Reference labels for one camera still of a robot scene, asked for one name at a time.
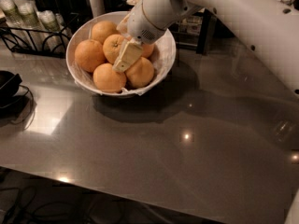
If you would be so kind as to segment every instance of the table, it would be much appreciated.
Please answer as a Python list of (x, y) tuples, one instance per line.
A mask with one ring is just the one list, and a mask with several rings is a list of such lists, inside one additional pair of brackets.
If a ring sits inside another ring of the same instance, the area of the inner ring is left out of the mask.
[(293, 223), (299, 103), (234, 38), (178, 49), (130, 99), (82, 90), (65, 59), (2, 43), (0, 57), (35, 98), (25, 122), (0, 119), (0, 166), (224, 223)]

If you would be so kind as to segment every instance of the orange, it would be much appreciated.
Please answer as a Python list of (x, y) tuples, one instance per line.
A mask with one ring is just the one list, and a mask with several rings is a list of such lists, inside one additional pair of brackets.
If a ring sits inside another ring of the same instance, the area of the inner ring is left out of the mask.
[(140, 57), (125, 71), (125, 75), (133, 88), (146, 87), (153, 79), (154, 67), (149, 59)]
[(127, 77), (124, 73), (113, 70), (111, 63), (103, 63), (94, 70), (93, 82), (102, 92), (118, 93), (125, 86)]
[(148, 58), (149, 56), (151, 56), (152, 52), (154, 51), (155, 48), (155, 44), (142, 44), (142, 48), (143, 48), (143, 52), (141, 54), (142, 57), (144, 58)]
[(99, 41), (87, 39), (76, 46), (75, 62), (83, 70), (92, 73), (97, 66), (105, 61), (103, 46)]
[(104, 44), (107, 37), (120, 33), (116, 27), (117, 25), (113, 21), (99, 21), (92, 28), (91, 38)]
[(103, 52), (110, 63), (114, 63), (120, 54), (121, 43), (124, 36), (120, 34), (110, 35), (103, 44)]

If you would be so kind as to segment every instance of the black cable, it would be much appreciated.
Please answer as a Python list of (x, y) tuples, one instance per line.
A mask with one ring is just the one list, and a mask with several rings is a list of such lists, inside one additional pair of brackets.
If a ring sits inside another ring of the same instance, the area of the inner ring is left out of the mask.
[(19, 202), (19, 199), (20, 199), (20, 193), (21, 193), (21, 189), (19, 188), (5, 188), (5, 189), (0, 189), (0, 191), (9, 191), (9, 190), (17, 190), (17, 198), (14, 202), (14, 204), (7, 210), (4, 218), (3, 218), (3, 221), (2, 221), (2, 224), (7, 224), (8, 221), (12, 218), (12, 216), (14, 215), (15, 213), (15, 210), (16, 210), (16, 207), (17, 207), (17, 204)]
[[(26, 190), (28, 190), (28, 189), (32, 189), (32, 190), (34, 191), (34, 194), (33, 194), (33, 196), (31, 197), (31, 199), (27, 202), (26, 205), (21, 205), (21, 199), (22, 199), (24, 193), (26, 192)], [(32, 201), (35, 199), (35, 197), (36, 197), (36, 188), (35, 188), (35, 187), (32, 187), (32, 186), (26, 187), (26, 188), (21, 192), (20, 200), (19, 200), (19, 202), (17, 203), (18, 207), (20, 208), (20, 211), (19, 211), (19, 213), (14, 217), (12, 224), (19, 224), (19, 223), (21, 223), (21, 220), (23, 220), (24, 216), (25, 216), (26, 214), (29, 214), (29, 213), (27, 212), (27, 207), (32, 203)]]
[(27, 87), (27, 86), (23, 86), (23, 85), (20, 85), (20, 87), (26, 89), (26, 93), (24, 95), (22, 95), (17, 101), (15, 101), (14, 103), (10, 103), (8, 106), (12, 105), (12, 104), (15, 104), (17, 102), (20, 101), (20, 99), (23, 99), (24, 97), (26, 97), (26, 95), (29, 93), (30, 96), (31, 96), (31, 99), (30, 99), (30, 110), (28, 112), (28, 114), (19, 122), (13, 122), (11, 121), (12, 124), (20, 124), (20, 123), (23, 123), (28, 117), (29, 115), (32, 113), (33, 109), (34, 109), (34, 103), (35, 103), (35, 97), (34, 95), (32, 94), (32, 92), (30, 91), (30, 89)]
[(152, 223), (174, 224), (172, 220), (168, 219), (167, 217), (163, 217), (158, 211), (150, 208), (150, 205), (145, 203), (140, 203), (139, 205), (140, 206), (138, 206), (136, 210), (143, 214), (148, 220), (152, 221)]
[[(91, 214), (94, 210), (94, 208), (96, 207), (96, 205), (98, 203), (100, 203), (102, 200), (100, 201), (97, 201), (93, 204), (93, 206), (90, 208), (90, 210), (88, 211), (88, 213), (86, 213), (84, 215), (84, 220), (85, 221), (88, 221), (87, 223), (90, 223), (90, 224), (102, 224), (102, 223), (99, 223), (99, 222), (96, 222), (92, 217), (91, 217)], [(119, 224), (121, 223), (123, 220), (124, 220), (124, 217), (125, 217), (125, 205), (124, 203), (122, 204), (122, 208), (121, 208), (121, 204), (120, 202), (121, 201), (115, 201), (117, 202), (117, 206), (118, 206), (118, 209), (119, 209), (119, 212), (120, 212), (120, 217), (118, 218), (118, 220), (116, 220), (115, 222), (111, 223), (111, 224)]]
[(4, 182), (9, 173), (9, 169), (0, 167), (0, 183)]
[(32, 219), (34, 221), (44, 221), (44, 222), (52, 222), (52, 221), (63, 221), (63, 220), (67, 220), (67, 219), (49, 219), (49, 220), (46, 220), (45, 218), (48, 218), (48, 217), (62, 217), (62, 216), (69, 216), (69, 213), (58, 213), (58, 214), (52, 214), (52, 215), (37, 215), (36, 213), (38, 211), (40, 211), (41, 209), (47, 207), (47, 206), (50, 206), (50, 205), (53, 205), (53, 204), (65, 204), (65, 205), (68, 205), (68, 206), (73, 206), (72, 203), (67, 203), (67, 202), (50, 202), (50, 203), (45, 203), (39, 207), (37, 207), (36, 210), (33, 211), (32, 213)]
[(32, 219), (29, 219), (29, 220), (26, 222), (26, 224), (31, 224), (31, 223), (33, 223), (33, 224), (38, 224), (37, 222), (33, 221)]

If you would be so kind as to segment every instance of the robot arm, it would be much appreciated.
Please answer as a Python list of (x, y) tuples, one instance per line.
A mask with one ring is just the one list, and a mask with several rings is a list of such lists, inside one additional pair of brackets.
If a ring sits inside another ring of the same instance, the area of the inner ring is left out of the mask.
[(142, 0), (128, 33), (153, 43), (175, 21), (208, 9), (299, 97), (299, 11), (277, 0)]

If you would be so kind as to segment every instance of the fruit bowl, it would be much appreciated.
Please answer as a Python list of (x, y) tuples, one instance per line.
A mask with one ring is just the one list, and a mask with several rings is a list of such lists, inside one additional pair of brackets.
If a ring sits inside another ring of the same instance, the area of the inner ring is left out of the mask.
[(113, 96), (118, 98), (129, 98), (134, 95), (142, 95), (152, 89), (165, 79), (168, 72), (172, 68), (176, 58), (176, 42), (169, 30), (155, 42), (155, 48), (149, 60), (151, 60), (154, 68), (155, 75), (150, 84), (144, 88), (128, 90), (123, 88), (120, 93), (107, 93), (98, 90), (93, 83), (92, 74), (85, 72), (75, 63), (75, 49), (79, 42), (88, 39), (92, 27), (99, 21), (113, 21), (116, 24), (128, 14), (126, 11), (111, 12), (99, 17), (96, 17), (85, 24), (83, 24), (72, 36), (67, 46), (65, 58), (69, 72), (71, 73), (75, 83), (83, 90), (92, 94), (100, 94), (106, 96)]

